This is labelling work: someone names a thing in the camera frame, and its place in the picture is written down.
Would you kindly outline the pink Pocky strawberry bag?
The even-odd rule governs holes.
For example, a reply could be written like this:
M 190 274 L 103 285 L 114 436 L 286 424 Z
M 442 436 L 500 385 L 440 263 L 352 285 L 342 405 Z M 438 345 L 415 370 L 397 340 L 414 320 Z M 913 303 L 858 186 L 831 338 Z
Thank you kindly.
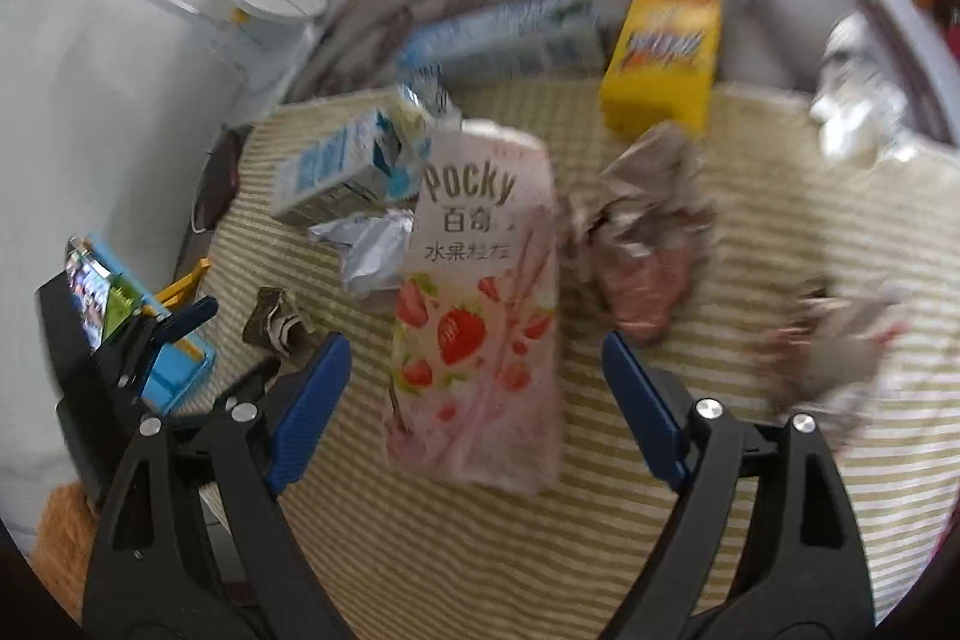
M 542 140 L 439 131 L 395 301 L 384 448 L 402 470 L 537 494 L 560 476 L 556 195 Z

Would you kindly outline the brown paper wrapper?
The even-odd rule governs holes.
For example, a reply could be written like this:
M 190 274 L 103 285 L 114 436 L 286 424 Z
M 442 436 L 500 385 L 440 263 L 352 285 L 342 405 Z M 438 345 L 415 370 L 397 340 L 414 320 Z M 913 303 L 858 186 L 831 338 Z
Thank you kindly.
M 716 202 L 695 143 L 674 122 L 645 131 L 560 202 L 560 283 L 641 346 L 656 344 L 708 265 Z

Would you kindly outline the small brown torn wrapper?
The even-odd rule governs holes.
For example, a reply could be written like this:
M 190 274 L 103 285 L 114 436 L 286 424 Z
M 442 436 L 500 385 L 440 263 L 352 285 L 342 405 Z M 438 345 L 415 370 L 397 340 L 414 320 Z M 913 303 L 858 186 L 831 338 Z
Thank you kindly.
M 314 325 L 283 287 L 261 287 L 241 331 L 244 344 L 291 359 L 314 341 Z

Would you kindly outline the crumpled pink grey wrapper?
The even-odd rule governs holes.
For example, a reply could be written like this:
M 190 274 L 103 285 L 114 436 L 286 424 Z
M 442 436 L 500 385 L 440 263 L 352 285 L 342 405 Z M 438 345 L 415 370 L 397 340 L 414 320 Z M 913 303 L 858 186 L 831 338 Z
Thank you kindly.
M 771 411 L 781 419 L 812 416 L 833 452 L 841 452 L 866 425 L 885 357 L 907 331 L 896 287 L 843 296 L 827 280 L 812 281 L 760 346 Z

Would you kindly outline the crumpled white silver wrapper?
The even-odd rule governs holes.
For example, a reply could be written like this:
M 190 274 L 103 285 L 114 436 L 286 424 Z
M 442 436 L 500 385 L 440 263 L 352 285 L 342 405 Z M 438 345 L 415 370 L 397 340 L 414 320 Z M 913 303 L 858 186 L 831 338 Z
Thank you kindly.
M 882 161 L 909 163 L 919 151 L 908 133 L 910 103 L 874 57 L 871 26 L 861 11 L 839 18 L 820 60 L 809 109 L 828 164 L 869 170 Z

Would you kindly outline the white desk lamp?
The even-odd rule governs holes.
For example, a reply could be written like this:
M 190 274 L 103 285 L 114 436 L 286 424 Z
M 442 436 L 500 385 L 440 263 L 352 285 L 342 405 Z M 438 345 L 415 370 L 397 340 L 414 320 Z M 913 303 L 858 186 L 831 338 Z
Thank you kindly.
M 327 0 L 148 0 L 195 23 L 235 85 L 223 123 L 262 119 L 286 96 L 319 42 Z

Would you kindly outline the long blue white box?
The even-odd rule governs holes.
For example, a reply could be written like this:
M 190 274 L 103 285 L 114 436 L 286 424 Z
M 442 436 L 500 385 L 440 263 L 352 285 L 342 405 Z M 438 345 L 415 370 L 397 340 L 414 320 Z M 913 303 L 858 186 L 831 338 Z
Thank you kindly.
M 594 73 L 607 64 L 598 24 L 592 0 L 514 0 L 418 28 L 394 68 L 444 86 Z

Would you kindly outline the green striped woven placemat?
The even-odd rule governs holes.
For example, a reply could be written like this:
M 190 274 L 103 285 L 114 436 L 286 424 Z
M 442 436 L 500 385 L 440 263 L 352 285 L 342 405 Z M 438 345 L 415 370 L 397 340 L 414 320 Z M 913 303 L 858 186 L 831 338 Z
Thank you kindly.
M 280 286 L 352 343 L 353 375 L 308 473 L 283 494 L 291 530 L 363 638 L 592 638 L 651 552 L 674 499 L 644 468 L 601 372 L 602 330 L 560 315 L 565 459 L 535 497 L 389 468 L 381 409 L 391 320 L 343 296 L 337 259 L 268 213 L 274 172 L 370 107 L 340 97 L 252 131 L 241 191 L 212 244 L 206 325 L 215 374 L 197 406 L 256 364 L 241 338 L 257 292 Z M 718 207 L 706 276 L 652 364 L 743 419 L 766 413 L 758 353 L 796 289 L 890 284 L 907 331 L 880 370 L 869 419 L 839 455 L 874 601 L 888 611 L 934 555 L 958 491 L 958 159 L 914 138 L 867 170 L 830 164 L 804 97 L 724 86 L 700 172 Z

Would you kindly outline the small blue white milk carton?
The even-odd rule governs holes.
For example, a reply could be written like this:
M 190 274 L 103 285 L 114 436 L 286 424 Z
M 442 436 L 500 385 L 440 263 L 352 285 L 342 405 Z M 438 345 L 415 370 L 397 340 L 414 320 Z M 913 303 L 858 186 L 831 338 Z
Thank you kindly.
M 304 142 L 275 167 L 268 214 L 308 227 L 408 202 L 439 117 L 409 86 L 295 104 L 275 113 Z

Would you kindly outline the crumpled white paper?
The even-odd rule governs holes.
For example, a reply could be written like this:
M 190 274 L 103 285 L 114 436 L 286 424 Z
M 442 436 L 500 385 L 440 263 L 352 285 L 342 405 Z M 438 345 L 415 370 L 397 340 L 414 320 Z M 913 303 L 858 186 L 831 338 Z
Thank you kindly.
M 342 289 L 353 299 L 391 294 L 402 284 L 402 266 L 412 234 L 410 209 L 382 214 L 350 214 L 314 224 L 308 239 L 338 253 Z

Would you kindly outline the fuzzy brown left sleeve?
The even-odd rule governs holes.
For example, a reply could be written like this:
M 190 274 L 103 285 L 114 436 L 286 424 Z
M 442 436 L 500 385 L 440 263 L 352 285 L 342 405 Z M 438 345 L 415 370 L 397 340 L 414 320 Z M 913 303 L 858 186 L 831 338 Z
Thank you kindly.
M 37 525 L 28 560 L 37 578 L 75 622 L 82 620 L 83 594 L 99 516 L 80 482 L 55 487 Z

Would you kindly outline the yellow orange snack box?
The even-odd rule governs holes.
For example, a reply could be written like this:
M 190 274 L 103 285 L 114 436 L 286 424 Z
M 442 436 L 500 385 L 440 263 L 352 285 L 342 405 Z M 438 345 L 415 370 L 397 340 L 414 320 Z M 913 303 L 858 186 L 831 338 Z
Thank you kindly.
M 631 0 L 599 89 L 607 128 L 634 142 L 661 122 L 708 128 L 722 0 Z

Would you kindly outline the dark red phone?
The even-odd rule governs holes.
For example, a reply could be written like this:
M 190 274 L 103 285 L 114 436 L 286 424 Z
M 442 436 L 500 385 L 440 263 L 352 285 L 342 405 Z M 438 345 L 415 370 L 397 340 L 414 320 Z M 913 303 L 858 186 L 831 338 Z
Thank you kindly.
M 241 185 L 239 163 L 254 125 L 223 127 L 205 154 L 199 180 L 190 198 L 189 220 L 184 230 L 174 276 L 185 275 L 208 250 L 213 232 L 235 201 Z

